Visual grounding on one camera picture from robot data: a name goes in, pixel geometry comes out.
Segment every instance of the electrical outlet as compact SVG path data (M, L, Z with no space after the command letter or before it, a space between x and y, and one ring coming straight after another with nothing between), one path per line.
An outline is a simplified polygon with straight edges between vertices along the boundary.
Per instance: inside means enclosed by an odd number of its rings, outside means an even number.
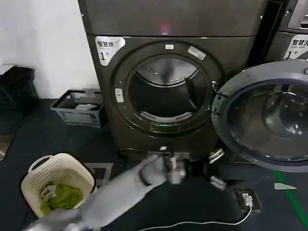
M249 206L246 205L245 197L252 197L252 212L260 213L261 212L261 202L255 191L248 188L236 189L234 190L235 197L238 201L239 207L242 211L249 211Z

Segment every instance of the green towel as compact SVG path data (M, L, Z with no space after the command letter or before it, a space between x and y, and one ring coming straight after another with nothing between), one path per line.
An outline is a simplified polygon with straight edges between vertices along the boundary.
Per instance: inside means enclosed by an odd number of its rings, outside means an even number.
M52 181L47 186L50 185L55 186L55 197L47 200L46 198L42 198L42 200L46 202L42 203L40 209L45 215L58 208L74 208L83 198L82 192L76 187L63 185L58 181Z

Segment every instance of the laundry basket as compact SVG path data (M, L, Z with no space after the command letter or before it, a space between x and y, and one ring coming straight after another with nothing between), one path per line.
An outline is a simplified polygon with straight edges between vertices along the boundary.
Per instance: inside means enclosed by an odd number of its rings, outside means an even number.
M35 168L45 159L48 160ZM74 186L81 190L83 200L75 208L79 207L89 194L96 189L92 174L71 155L61 153L41 157L30 166L28 174L21 183L21 190L26 201L39 218L44 216L40 209L43 203L40 193L52 180L57 180L62 184Z

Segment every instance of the open washer door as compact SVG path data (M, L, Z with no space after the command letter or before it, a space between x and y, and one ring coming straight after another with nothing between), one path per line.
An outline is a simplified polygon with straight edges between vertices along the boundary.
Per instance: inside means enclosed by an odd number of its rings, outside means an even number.
M237 74L215 96L212 121L246 160L308 172L308 62L267 63Z

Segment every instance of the green stripe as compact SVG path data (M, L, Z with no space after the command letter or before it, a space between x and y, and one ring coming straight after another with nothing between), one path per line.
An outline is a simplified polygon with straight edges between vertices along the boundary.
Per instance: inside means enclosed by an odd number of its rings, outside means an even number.
M279 183L287 184L286 180L285 180L285 178L284 178L284 176L281 172L273 170L273 173L274 173L275 177L277 178L277 180L279 181ZM308 231L308 216L307 216L306 212L304 211L302 205L297 200L297 198L293 194L292 190L286 189L286 190L284 190L284 192L287 195L287 197L288 197L291 205L293 206L295 212L297 213L299 219L301 220L301 222L305 226L306 230Z

